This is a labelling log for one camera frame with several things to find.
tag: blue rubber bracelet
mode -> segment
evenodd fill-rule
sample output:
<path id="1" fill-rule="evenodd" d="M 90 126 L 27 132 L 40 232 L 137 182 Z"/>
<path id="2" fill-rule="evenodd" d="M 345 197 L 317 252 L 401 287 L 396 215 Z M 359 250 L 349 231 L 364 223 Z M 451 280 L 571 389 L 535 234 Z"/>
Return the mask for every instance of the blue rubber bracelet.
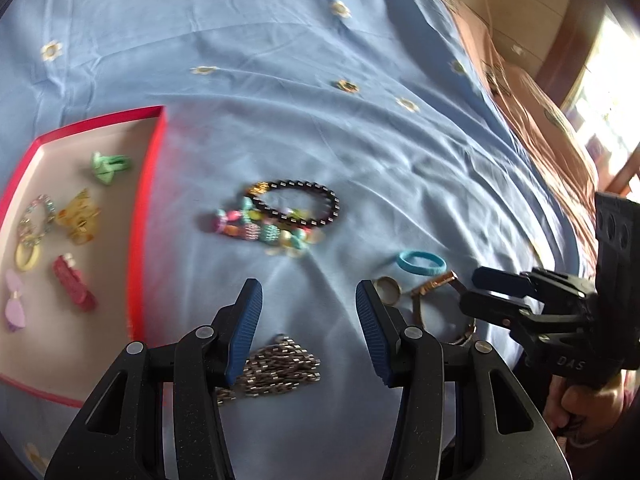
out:
<path id="1" fill-rule="evenodd" d="M 423 267 L 409 263 L 409 258 L 423 258 L 433 262 L 434 265 Z M 436 276 L 447 270 L 447 263 L 437 254 L 425 253 L 424 251 L 402 251 L 396 258 L 398 267 L 412 274 L 421 276 Z"/>

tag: purple bow hair clip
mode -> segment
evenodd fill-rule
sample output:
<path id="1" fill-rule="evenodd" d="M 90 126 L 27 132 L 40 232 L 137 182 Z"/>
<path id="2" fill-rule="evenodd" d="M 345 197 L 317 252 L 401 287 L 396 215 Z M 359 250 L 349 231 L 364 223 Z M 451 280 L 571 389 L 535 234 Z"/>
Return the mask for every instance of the purple bow hair clip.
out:
<path id="1" fill-rule="evenodd" d="M 27 326 L 27 320 L 24 317 L 24 309 L 20 302 L 20 297 L 22 296 L 22 280 L 13 269 L 7 269 L 4 278 L 6 280 L 6 286 L 9 288 L 9 292 L 11 293 L 9 300 L 6 302 L 4 316 L 9 324 L 9 329 L 14 332 L 15 330 L 20 330 Z"/>

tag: ring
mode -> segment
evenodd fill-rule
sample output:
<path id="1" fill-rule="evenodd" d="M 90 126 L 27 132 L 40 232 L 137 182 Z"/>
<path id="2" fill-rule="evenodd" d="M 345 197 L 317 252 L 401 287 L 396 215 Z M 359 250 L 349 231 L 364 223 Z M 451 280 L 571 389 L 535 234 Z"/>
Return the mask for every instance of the ring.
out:
<path id="1" fill-rule="evenodd" d="M 450 270 L 445 274 L 441 274 L 440 276 L 436 276 L 435 278 L 431 278 L 430 280 L 427 280 L 422 285 L 415 287 L 413 290 L 409 292 L 409 294 L 411 295 L 412 305 L 413 305 L 412 310 L 414 314 L 414 323 L 416 325 L 424 328 L 424 322 L 422 320 L 422 308 L 420 304 L 421 298 L 431 290 L 434 290 L 447 283 L 449 283 L 449 285 L 451 285 L 460 295 L 466 292 L 466 286 L 464 286 L 462 282 L 460 282 L 460 280 L 458 279 L 458 276 L 456 275 L 455 272 L 453 272 L 453 270 Z M 476 318 L 473 317 L 470 319 L 469 323 L 466 325 L 464 333 L 455 341 L 452 341 L 451 343 L 446 343 L 446 344 L 454 345 L 454 346 L 464 346 L 468 341 L 471 340 L 471 338 L 475 333 L 476 333 Z"/>
<path id="2" fill-rule="evenodd" d="M 24 254 L 24 251 L 27 249 L 31 249 L 31 254 L 28 259 Z M 38 257 L 40 256 L 40 246 L 38 244 L 23 244 L 18 243 L 18 246 L 15 248 L 15 266 L 21 272 L 27 272 L 27 270 L 33 269 L 33 266 L 38 261 Z"/>
<path id="3" fill-rule="evenodd" d="M 37 206 L 43 205 L 46 209 L 47 217 L 42 225 L 42 231 L 35 234 L 29 215 Z M 42 194 L 31 201 L 28 208 L 25 209 L 20 222 L 18 222 L 18 240 L 27 247 L 36 246 L 42 241 L 42 238 L 51 230 L 51 225 L 56 218 L 56 207 L 49 195 Z"/>
<path id="4" fill-rule="evenodd" d="M 389 285 L 391 285 L 391 288 L 395 292 L 395 297 L 393 301 L 387 301 L 387 300 L 384 300 L 382 297 L 380 297 L 380 301 L 384 306 L 394 306 L 398 301 L 400 301 L 400 296 L 402 296 L 402 290 L 400 290 L 400 285 L 398 285 L 398 282 L 396 282 L 396 280 L 394 280 L 393 278 L 390 278 L 389 276 L 381 276 L 380 278 L 374 280 L 373 282 L 373 286 L 376 288 L 378 292 L 378 296 L 380 296 L 380 290 L 382 290 L 382 287 L 378 286 L 378 284 L 382 284 L 382 283 L 388 283 Z"/>
<path id="5" fill-rule="evenodd" d="M 433 262 L 433 266 L 419 266 L 409 263 L 410 258 L 423 258 Z M 412 274 L 420 274 L 421 276 L 436 276 L 447 270 L 447 263 L 437 254 L 425 253 L 424 251 L 402 251 L 396 258 L 398 267 Z"/>

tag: human hand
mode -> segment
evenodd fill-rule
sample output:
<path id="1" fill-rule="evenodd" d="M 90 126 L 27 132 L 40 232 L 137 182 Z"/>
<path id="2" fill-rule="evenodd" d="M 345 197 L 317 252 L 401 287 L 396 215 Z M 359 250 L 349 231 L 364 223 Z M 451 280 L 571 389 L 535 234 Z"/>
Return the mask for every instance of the human hand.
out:
<path id="1" fill-rule="evenodd" d="M 543 418 L 551 431 L 564 428 L 570 414 L 584 417 L 576 439 L 588 442 L 609 431 L 620 418 L 625 403 L 626 370 L 621 370 L 601 390 L 574 384 L 567 387 L 564 377 L 553 376 L 549 385 Z"/>

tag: bed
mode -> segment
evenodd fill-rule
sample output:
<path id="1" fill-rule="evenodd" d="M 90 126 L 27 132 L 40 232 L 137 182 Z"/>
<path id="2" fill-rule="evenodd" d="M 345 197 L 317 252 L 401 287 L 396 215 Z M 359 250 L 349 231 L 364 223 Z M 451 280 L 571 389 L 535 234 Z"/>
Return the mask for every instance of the bed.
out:
<path id="1" fill-rule="evenodd" d="M 514 83 L 495 63 L 482 68 L 484 40 L 466 33 L 472 19 L 455 5 L 14 0 L 0 20 L 2 187 L 45 132 L 165 106 L 142 249 L 145 341 L 174 342 L 209 323 L 255 277 L 264 306 L 254 348 L 286 333 L 321 359 L 318 383 L 222 406 L 240 480 L 380 477 L 400 392 L 373 371 L 354 290 L 383 275 L 403 289 L 419 284 L 395 266 L 399 251 L 440 254 L 467 285 L 477 266 L 593 272 L 592 167 L 550 102 L 547 115 L 530 104 L 527 121 L 546 117 L 562 136 L 545 137 L 548 124 L 514 126 L 499 97 Z M 341 79 L 358 91 L 337 88 Z M 540 149 L 556 137 L 570 164 L 555 148 Z M 580 185 L 585 175 L 591 188 Z M 340 218 L 302 257 L 203 227 L 246 186 L 280 178 L 319 182 L 340 197 Z M 410 315 L 409 304 L 399 307 Z M 440 340 L 466 324 L 453 290 L 422 309 Z M 480 324 L 478 333 L 516 363 L 520 348 L 506 330 Z M 166 398 L 170 406 L 169 389 Z M 0 431 L 36 478 L 76 411 L 0 384 Z M 170 411 L 166 474 L 176 478 Z M 446 443 L 450 388 L 445 415 Z"/>

